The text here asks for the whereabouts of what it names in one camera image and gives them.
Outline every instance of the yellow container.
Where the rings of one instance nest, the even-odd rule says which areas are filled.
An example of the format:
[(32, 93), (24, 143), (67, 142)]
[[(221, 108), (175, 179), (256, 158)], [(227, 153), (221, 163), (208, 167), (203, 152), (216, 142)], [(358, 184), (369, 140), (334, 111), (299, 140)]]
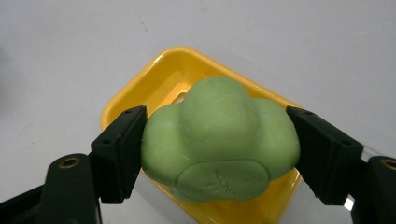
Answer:
[[(143, 68), (106, 105), (101, 127), (104, 130), (122, 111), (145, 105), (150, 116), (156, 109), (183, 99), (184, 94), (205, 77), (225, 76), (241, 83), (252, 97), (271, 99), (286, 108), (294, 102), (265, 89), (187, 47), (166, 49)], [(259, 197), (242, 202), (215, 201), (185, 203), (174, 198), (166, 186), (158, 186), (198, 223), (277, 223), (302, 178), (296, 169), (271, 182)]]

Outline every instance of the white table surface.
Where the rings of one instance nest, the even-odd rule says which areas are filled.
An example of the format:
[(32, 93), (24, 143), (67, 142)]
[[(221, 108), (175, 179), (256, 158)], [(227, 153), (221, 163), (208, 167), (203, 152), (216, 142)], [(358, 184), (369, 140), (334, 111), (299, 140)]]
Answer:
[[(184, 45), (396, 157), (395, 1), (0, 0), (0, 202), (90, 152), (106, 102)], [(145, 178), (104, 223), (193, 223)], [(306, 184), (281, 223), (350, 223)]]

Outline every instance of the green squishy ball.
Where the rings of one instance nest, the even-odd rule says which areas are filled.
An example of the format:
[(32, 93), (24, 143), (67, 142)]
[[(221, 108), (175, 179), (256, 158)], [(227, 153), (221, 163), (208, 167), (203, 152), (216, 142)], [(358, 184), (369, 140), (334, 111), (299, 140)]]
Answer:
[(227, 77), (206, 78), (155, 111), (141, 151), (145, 173), (192, 203), (254, 198), (299, 158), (287, 113)]

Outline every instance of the brass screw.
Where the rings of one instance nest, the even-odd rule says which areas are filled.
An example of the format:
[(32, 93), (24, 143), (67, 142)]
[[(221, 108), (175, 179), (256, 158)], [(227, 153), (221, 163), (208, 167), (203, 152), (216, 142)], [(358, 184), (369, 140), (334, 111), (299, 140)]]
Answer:
[(69, 169), (72, 167), (75, 167), (79, 164), (79, 158), (78, 157), (70, 157), (66, 158), (63, 161), (59, 163), (59, 168), (61, 169)]
[(396, 161), (389, 159), (382, 159), (381, 163), (387, 168), (396, 171)]

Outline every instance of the yellow plastic tray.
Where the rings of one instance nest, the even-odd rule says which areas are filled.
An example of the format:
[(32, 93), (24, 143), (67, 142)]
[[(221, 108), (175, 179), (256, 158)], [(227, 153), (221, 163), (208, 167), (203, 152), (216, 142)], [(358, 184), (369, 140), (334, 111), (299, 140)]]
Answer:
[[(148, 116), (163, 105), (182, 100), (194, 83), (205, 77), (225, 76), (240, 82), (252, 97), (278, 102), (282, 107), (297, 106), (294, 102), (272, 92), (187, 47), (166, 49), (143, 68), (106, 105), (101, 127), (104, 130), (122, 111), (146, 105)], [(167, 187), (152, 181), (198, 223), (277, 223), (301, 182), (296, 169), (291, 170), (259, 197), (242, 201), (184, 203), (175, 199)]]

